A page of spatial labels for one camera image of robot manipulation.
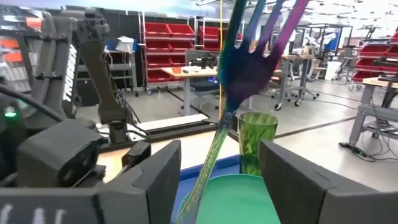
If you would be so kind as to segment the white waste bin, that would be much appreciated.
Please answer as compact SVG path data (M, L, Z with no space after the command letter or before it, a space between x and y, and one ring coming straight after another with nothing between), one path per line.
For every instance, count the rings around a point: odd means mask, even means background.
M337 76L340 66L341 66L341 62L339 62L339 61L327 62L325 80L327 80L327 81L334 80Z

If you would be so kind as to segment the black table edge rail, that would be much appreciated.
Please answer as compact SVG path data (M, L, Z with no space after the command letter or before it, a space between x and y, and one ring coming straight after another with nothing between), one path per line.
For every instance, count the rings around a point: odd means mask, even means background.
M213 118L203 119L185 124L177 124L173 126L166 126L162 128L154 128L139 133L135 130L129 130L129 140L122 143L106 143L103 144L99 152L112 152L120 149L133 147L138 141L145 141L150 144L157 143L166 140L179 139L182 137L193 136L196 134L202 134L207 132L216 131L217 122Z

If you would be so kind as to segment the red bin shelf rack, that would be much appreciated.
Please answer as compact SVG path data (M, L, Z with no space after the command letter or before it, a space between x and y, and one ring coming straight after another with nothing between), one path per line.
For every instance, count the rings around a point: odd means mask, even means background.
M365 40L359 49L353 82L380 75L398 76L398 29L392 37Z
M199 17L195 23L195 47L199 50L220 52L228 26L226 19Z
M185 65L185 52L195 48L195 32L190 18L155 17L140 13L142 80L144 91L181 88L181 78L162 71Z

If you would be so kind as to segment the green plate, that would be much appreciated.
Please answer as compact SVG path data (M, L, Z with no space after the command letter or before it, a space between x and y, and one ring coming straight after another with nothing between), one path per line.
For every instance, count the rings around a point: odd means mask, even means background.
M281 224L263 179L229 174L212 178L196 224Z

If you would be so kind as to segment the iridescent metal fork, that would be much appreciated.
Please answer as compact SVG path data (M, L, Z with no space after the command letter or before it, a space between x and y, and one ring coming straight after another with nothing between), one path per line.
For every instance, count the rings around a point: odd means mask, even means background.
M229 128L236 110L242 102L252 95L257 94L268 84L284 53L284 49L293 30L300 22L305 8L310 2L310 0L295 0L295 4L277 36L273 48L269 54L265 54L267 41L274 30L274 26L285 0L276 0L253 51L250 51L249 48L256 34L257 24L267 0L257 1L252 17L244 31L241 44L239 47L236 47L235 42L247 6L247 1L248 0L235 1L228 31L224 39L223 49L220 52L218 76L225 94L225 106L222 116L218 122L215 136L194 188L188 200L180 210L174 224L196 224L205 188L224 140L229 133Z

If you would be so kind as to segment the dark office chair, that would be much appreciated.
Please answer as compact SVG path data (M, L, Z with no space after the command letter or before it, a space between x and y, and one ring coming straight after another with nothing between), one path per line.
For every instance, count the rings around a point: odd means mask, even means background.
M215 82L206 80L194 81L190 84L190 93L193 98L190 100L190 104L202 110L202 106L209 104L219 109L219 85Z

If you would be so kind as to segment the blue storage bin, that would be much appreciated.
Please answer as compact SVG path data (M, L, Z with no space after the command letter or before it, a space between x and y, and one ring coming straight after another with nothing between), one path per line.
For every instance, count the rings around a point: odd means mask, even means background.
M134 53L137 50L136 39L120 36L118 38L108 38L106 46L109 51Z

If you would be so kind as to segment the grey metal cart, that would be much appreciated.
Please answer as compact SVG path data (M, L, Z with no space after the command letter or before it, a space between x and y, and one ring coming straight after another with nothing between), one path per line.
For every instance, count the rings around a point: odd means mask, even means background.
M138 97L139 88L137 84L135 52L129 54L127 52L109 51L106 43L104 52L109 63L109 69L111 71L123 72L122 75L118 75L114 79L122 80L124 82L124 91L130 89L134 96Z

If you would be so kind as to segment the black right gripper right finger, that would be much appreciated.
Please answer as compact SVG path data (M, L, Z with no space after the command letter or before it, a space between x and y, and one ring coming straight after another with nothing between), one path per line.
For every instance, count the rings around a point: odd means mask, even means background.
M268 140L259 162L281 224L398 224L398 191L372 189Z

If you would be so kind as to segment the grey rolling table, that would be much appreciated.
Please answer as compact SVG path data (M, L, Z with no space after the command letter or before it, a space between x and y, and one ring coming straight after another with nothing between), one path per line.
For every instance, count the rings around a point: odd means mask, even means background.
M312 92L307 88L307 78L315 68L315 59L309 54L283 55L280 61L280 71L275 71L278 77L279 91L272 95L278 97L274 106L276 111L282 109L284 101L293 102L299 107L306 93L316 100L320 94Z

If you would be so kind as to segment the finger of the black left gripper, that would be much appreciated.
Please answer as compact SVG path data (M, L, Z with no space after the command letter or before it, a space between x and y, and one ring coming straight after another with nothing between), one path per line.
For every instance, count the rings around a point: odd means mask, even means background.
M121 162L125 169L130 169L151 156L151 145L144 141L136 142L128 152L122 156Z

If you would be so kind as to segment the green faceted plastic cup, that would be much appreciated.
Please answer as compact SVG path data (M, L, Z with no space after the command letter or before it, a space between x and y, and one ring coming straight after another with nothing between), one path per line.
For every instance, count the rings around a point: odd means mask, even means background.
M247 112L239 115L239 153L243 174L261 175L259 145L262 140L274 140L278 123L279 120L271 114Z

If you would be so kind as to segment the wooden top table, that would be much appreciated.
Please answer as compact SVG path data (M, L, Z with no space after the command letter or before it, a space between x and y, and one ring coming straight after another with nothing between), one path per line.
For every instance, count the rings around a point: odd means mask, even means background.
M180 112L182 116L191 115L191 94L190 94L190 79L191 78L203 78L203 77L214 77L216 75L215 68L204 68L201 69L197 66L186 66L186 67L164 67L161 70L174 78L183 78L183 111Z

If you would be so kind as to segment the grey workbench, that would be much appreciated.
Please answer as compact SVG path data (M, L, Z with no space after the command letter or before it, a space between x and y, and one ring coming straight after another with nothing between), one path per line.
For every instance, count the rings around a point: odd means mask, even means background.
M363 131L380 131L380 129L369 129L364 125L367 116L376 118L376 121L393 121L398 123L398 109L390 108L390 101L398 93L398 78L365 78L363 80L364 90L361 104L354 120L354 125L349 136L348 145L355 147ZM375 87L385 87L386 94L381 106L375 106L371 101Z

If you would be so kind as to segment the blue tray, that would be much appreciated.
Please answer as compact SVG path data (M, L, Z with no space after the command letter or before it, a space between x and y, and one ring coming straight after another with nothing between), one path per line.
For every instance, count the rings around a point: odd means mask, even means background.
M210 175L211 178L226 175L226 174L238 174L240 171L240 158L239 155L225 157L218 159L215 163L214 169ZM171 215L171 223L173 223L178 216L180 205L183 199L190 193L195 182L197 181L200 169L203 167L202 164L189 167L181 170L180 182L175 196L174 207Z

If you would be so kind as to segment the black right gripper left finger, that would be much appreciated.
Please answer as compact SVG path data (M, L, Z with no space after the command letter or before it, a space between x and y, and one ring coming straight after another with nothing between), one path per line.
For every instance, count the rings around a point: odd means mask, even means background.
M169 224L181 157L173 140L97 187L0 188L0 224Z

